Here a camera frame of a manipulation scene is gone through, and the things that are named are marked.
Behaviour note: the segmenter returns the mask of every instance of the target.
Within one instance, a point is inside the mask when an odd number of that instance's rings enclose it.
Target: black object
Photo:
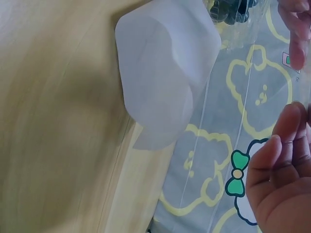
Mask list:
[[[249,19],[248,8],[254,7],[259,0],[216,0],[210,9],[210,16],[215,22],[228,25],[245,23]]]
[[[258,4],[258,0],[249,0],[248,7],[252,8]]]
[[[210,17],[217,23],[223,22],[229,15],[230,5],[226,2],[215,1],[210,9]]]

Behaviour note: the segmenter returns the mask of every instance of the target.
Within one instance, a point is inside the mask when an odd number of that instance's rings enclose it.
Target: clear plastic bag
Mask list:
[[[203,0],[228,50],[253,44],[270,0]]]
[[[134,147],[162,149],[190,121],[219,33],[201,0],[153,0],[118,21],[116,43],[125,107],[143,126]]]
[[[299,77],[300,101],[308,109],[311,100],[311,45],[307,49],[307,59]]]

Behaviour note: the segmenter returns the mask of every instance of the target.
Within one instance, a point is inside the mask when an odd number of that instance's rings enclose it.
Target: wooden surface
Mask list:
[[[138,0],[0,1],[0,232],[143,233],[173,151],[131,149],[114,40]]]

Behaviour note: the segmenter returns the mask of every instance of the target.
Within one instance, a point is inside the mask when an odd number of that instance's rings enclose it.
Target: fingernail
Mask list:
[[[308,11],[310,6],[307,2],[298,2],[296,5],[296,10],[300,11],[300,12],[304,12],[304,11]]]
[[[280,138],[280,136],[279,136],[279,135],[274,134],[274,135],[272,135],[272,136],[270,137],[270,140],[273,140],[273,139],[278,140],[279,138]]]

